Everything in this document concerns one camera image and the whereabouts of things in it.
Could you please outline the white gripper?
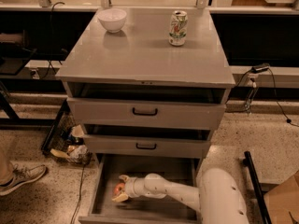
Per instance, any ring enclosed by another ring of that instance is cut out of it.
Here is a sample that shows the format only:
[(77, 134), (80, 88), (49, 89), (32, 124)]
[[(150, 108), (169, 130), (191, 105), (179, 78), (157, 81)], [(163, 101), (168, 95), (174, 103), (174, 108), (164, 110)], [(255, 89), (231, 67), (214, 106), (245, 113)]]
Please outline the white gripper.
[(128, 175), (120, 175), (119, 179), (125, 183), (124, 191), (120, 192), (112, 198), (115, 203), (125, 202), (130, 198), (137, 198), (146, 194), (143, 178), (130, 177)]

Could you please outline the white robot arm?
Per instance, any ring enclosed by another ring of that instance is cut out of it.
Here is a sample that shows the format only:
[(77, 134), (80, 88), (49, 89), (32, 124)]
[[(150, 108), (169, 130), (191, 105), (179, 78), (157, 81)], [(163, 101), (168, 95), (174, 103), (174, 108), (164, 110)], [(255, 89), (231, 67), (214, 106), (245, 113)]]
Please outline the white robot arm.
[(245, 200), (235, 180), (222, 169), (205, 171), (198, 187), (172, 182), (155, 173), (145, 177), (120, 175), (119, 179), (113, 190), (115, 203), (141, 196), (169, 196), (199, 213), (202, 224), (249, 224)]

